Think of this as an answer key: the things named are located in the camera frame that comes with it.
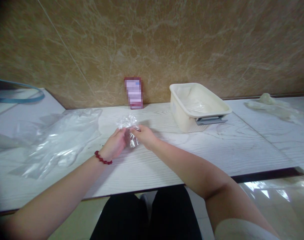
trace plastic liner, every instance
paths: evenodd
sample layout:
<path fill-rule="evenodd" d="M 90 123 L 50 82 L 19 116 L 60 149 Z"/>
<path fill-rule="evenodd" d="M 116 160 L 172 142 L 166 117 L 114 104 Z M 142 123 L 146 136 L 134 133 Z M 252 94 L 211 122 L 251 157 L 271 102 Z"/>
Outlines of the plastic liner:
<path fill-rule="evenodd" d="M 190 87 L 179 87 L 176 94 L 185 108 L 189 111 L 198 113 L 207 112 L 209 106 L 198 99 L 198 96 L 194 95 L 191 90 L 192 89 Z"/>
<path fill-rule="evenodd" d="M 248 108 L 275 115 L 283 121 L 301 125 L 298 119 L 303 117 L 302 112 L 292 108 L 287 102 L 272 98 L 268 93 L 263 93 L 259 100 L 249 101 L 244 104 Z"/>
<path fill-rule="evenodd" d="M 138 146 L 138 139 L 129 131 L 130 128 L 140 131 L 137 120 L 133 114 L 125 115 L 119 118 L 116 125 L 119 129 L 126 128 L 124 138 L 127 146 L 131 148 Z"/>
<path fill-rule="evenodd" d="M 48 116 L 45 124 L 22 121 L 15 137 L 24 142 L 27 159 L 10 172 L 25 178 L 44 178 L 55 166 L 68 167 L 100 133 L 98 118 L 102 109 L 78 109 Z"/>

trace blue strap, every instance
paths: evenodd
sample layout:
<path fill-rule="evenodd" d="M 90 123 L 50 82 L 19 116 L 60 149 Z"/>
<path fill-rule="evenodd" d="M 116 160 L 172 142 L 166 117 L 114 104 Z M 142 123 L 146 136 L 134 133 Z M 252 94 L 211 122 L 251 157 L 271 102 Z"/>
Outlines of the blue strap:
<path fill-rule="evenodd" d="M 33 88 L 33 89 L 36 89 L 37 91 L 39 91 L 41 93 L 41 95 L 39 97 L 35 97 L 35 98 L 26 98 L 26 99 L 0 98 L 0 102 L 3 102 L 3 103 L 31 103 L 31 102 L 38 102 L 45 97 L 43 91 L 40 90 L 37 87 L 33 87 L 31 85 L 24 84 L 24 83 L 10 82 L 10 81 L 5 81 L 5 80 L 1 80 L 1 79 L 0 79 L 0 81 L 20 85 L 20 86 L 23 86 L 23 87 Z"/>

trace red beaded bracelet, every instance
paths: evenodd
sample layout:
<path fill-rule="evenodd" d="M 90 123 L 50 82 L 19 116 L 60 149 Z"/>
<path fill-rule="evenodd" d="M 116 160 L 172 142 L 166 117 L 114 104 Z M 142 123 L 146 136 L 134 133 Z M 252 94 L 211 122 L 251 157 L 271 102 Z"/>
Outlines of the red beaded bracelet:
<path fill-rule="evenodd" d="M 107 165 L 110 165 L 112 164 L 112 160 L 111 161 L 105 161 L 99 154 L 98 154 L 98 151 L 96 151 L 95 153 L 95 156 L 99 159 L 100 162 L 104 163 L 104 164 L 107 164 Z"/>

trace white plastic basket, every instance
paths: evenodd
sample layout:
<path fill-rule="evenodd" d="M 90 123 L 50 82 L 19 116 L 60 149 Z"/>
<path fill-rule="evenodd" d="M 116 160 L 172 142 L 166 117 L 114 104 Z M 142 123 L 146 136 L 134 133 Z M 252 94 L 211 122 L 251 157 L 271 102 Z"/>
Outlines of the white plastic basket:
<path fill-rule="evenodd" d="M 199 83 L 170 85 L 171 110 L 180 130 L 201 132 L 210 124 L 224 123 L 232 109 L 217 95 Z"/>

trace white table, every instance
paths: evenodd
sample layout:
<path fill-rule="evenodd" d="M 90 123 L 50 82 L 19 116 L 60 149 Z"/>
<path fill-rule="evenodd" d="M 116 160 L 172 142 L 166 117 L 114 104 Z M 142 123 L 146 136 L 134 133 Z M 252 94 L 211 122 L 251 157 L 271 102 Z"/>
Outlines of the white table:
<path fill-rule="evenodd" d="M 225 124 L 212 125 L 204 132 L 184 134 L 174 121 L 169 103 L 149 104 L 142 110 L 130 110 L 125 107 L 102 109 L 99 118 L 102 135 L 85 147 L 71 167 L 56 167 L 43 180 L 25 179 L 8 174 L 23 160 L 18 153 L 15 153 L 14 159 L 7 159 L 8 156 L 0 157 L 0 211 L 22 207 L 82 164 L 93 155 L 95 150 L 99 150 L 114 132 L 116 129 L 114 122 L 128 113 L 133 113 L 141 124 L 152 128 L 161 139 L 207 159 L 230 176 L 299 165 L 234 113 L 227 116 L 228 121 Z M 180 183 L 182 181 L 174 172 L 152 152 L 140 145 L 134 149 L 124 150 L 118 159 L 113 160 L 113 164 L 106 169 L 85 198 Z"/>
<path fill-rule="evenodd" d="M 290 103 L 304 115 L 304 97 L 279 100 Z M 285 122 L 268 113 L 247 108 L 244 105 L 247 101 L 250 100 L 231 100 L 227 103 L 236 115 L 304 170 L 304 117 L 299 119 L 302 125 Z"/>

